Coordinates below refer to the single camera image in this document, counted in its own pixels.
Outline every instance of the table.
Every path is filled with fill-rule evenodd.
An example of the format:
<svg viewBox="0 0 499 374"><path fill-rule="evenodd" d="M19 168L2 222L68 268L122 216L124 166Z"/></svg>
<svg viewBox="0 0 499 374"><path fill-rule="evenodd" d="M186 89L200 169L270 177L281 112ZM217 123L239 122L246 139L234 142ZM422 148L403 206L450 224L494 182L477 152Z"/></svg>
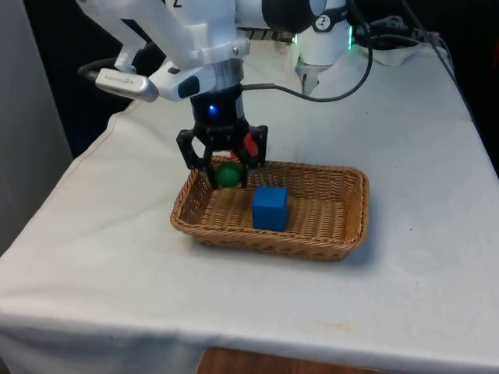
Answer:
<svg viewBox="0 0 499 374"><path fill-rule="evenodd" d="M298 88L291 53L253 43L246 82ZM353 86L354 49L314 94ZM172 229L188 102L133 104L75 160L0 259L12 374L195 372L218 346L397 372L499 371L497 177L428 48L375 64L333 104L245 93L268 159L370 178L370 232L344 262L204 248Z"/></svg>

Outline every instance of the black background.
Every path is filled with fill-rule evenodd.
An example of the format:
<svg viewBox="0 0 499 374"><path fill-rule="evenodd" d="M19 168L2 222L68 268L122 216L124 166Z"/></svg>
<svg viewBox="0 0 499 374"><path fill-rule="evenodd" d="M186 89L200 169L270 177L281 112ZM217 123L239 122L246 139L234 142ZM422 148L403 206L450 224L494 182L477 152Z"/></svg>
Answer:
<svg viewBox="0 0 499 374"><path fill-rule="evenodd" d="M400 15L410 24L398 0L357 0L368 21ZM76 74L90 61L116 56L120 44L85 17L76 0L25 1L62 123L74 156L104 131L108 118L129 103L102 93ZM415 13L428 30L448 42L455 72L471 105L482 140L496 170L499 84L493 70L499 39L499 0L412 0ZM152 52L139 62L142 72L161 63Z"/></svg>

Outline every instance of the red object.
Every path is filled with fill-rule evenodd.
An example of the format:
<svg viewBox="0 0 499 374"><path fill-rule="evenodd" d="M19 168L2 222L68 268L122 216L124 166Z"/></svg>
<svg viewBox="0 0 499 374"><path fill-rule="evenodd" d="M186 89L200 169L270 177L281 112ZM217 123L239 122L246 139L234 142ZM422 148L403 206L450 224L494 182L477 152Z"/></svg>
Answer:
<svg viewBox="0 0 499 374"><path fill-rule="evenodd" d="M244 146L249 152L249 155L251 157L256 156L258 154L258 146L257 144L251 139L251 135L248 134L246 135L246 138L244 138ZM231 157L232 158L237 158L237 156L234 154L234 152L231 151Z"/></svg>

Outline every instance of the wooden floor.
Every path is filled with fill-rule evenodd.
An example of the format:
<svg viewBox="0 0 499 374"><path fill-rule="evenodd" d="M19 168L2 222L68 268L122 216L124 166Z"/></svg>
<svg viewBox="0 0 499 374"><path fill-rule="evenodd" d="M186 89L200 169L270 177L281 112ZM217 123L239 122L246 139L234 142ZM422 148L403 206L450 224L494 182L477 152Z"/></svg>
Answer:
<svg viewBox="0 0 499 374"><path fill-rule="evenodd" d="M388 372L210 348L201 356L196 374L388 374Z"/></svg>

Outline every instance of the green ball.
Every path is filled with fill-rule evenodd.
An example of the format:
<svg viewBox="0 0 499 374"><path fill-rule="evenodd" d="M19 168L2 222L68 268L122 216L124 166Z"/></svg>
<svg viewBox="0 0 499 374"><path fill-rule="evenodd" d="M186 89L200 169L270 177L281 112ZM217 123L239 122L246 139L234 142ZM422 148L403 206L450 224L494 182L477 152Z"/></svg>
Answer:
<svg viewBox="0 0 499 374"><path fill-rule="evenodd" d="M236 187L242 179L241 166L235 161L227 161L216 171L216 180L221 187Z"/></svg>

